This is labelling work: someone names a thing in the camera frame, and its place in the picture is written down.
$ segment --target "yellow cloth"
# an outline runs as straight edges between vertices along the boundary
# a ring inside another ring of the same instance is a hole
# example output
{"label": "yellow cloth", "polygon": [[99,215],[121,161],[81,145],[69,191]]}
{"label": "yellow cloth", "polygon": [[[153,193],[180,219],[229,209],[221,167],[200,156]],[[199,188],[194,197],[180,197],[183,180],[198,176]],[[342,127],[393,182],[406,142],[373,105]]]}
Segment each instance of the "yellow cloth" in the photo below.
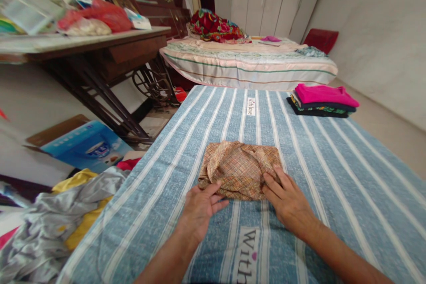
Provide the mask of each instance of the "yellow cloth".
{"label": "yellow cloth", "polygon": [[[53,194],[58,194],[61,192],[64,192],[70,188],[82,185],[84,183],[89,182],[94,177],[98,176],[97,173],[94,173],[90,171],[89,169],[81,170],[80,172],[76,173],[73,177],[59,182],[52,188]],[[90,227],[93,225],[95,220],[98,218],[99,214],[102,212],[104,207],[107,205],[107,203],[112,199],[112,196],[104,198],[102,201],[99,202],[98,208],[94,209],[93,211],[90,211],[89,213],[86,213],[83,216],[83,221],[78,226],[78,228],[70,235],[70,237],[65,241],[65,245],[68,247],[68,249],[72,252],[75,250],[77,245],[80,243],[80,241],[83,239],[83,237],[86,235]]]}

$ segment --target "clear plastic bag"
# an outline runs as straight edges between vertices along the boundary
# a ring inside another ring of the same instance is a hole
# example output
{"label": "clear plastic bag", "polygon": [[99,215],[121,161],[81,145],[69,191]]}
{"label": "clear plastic bag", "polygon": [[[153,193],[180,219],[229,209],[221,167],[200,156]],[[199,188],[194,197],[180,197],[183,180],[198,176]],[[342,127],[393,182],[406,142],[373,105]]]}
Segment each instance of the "clear plastic bag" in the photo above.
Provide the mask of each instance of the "clear plastic bag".
{"label": "clear plastic bag", "polygon": [[100,20],[81,18],[62,33],[68,36],[106,36],[111,34],[111,29]]}
{"label": "clear plastic bag", "polygon": [[92,7],[84,10],[68,10],[58,22],[58,28],[66,32],[74,23],[82,18],[97,19],[104,22],[113,33],[127,31],[132,23],[123,8],[104,0],[93,0]]}

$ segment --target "red chair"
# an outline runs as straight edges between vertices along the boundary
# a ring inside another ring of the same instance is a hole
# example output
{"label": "red chair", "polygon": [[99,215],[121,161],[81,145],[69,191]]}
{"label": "red chair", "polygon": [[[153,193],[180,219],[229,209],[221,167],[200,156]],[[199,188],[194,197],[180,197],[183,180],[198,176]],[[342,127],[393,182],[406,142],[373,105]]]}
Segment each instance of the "red chair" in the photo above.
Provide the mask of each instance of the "red chair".
{"label": "red chair", "polygon": [[338,31],[311,29],[303,44],[316,47],[325,54],[328,54],[334,47],[338,35]]}

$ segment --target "red floral fabric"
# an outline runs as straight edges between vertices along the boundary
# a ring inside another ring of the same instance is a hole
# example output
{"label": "red floral fabric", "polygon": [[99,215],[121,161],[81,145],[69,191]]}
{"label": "red floral fabric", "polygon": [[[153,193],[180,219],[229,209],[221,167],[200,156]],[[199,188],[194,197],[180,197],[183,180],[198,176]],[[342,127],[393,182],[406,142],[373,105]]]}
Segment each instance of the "red floral fabric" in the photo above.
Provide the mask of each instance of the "red floral fabric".
{"label": "red floral fabric", "polygon": [[241,43],[236,40],[245,39],[243,31],[235,23],[207,9],[198,10],[192,16],[190,26],[192,33],[200,35],[204,41]]}

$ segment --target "mattress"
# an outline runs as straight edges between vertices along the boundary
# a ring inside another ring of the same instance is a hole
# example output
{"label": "mattress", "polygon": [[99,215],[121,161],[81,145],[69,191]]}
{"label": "mattress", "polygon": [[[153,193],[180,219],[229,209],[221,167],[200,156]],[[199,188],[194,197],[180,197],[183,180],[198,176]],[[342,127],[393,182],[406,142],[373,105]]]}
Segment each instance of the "mattress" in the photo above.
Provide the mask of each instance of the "mattress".
{"label": "mattress", "polygon": [[[104,209],[59,283],[132,283],[174,230],[211,142],[278,148],[284,170],[347,245],[396,283],[424,283],[426,187],[350,118],[297,116],[287,92],[195,86]],[[248,102],[255,108],[248,109]],[[267,201],[231,200],[211,219],[183,282],[336,282]]]}
{"label": "mattress", "polygon": [[[232,49],[237,45],[213,43],[213,48],[209,48],[201,40],[175,40],[160,53],[182,76],[209,86],[291,91],[299,83],[328,84],[337,75],[336,64],[326,56],[305,56],[294,50],[280,52],[282,48],[256,43],[255,48],[260,51],[244,52]],[[298,46],[284,39],[282,47],[288,45]]]}

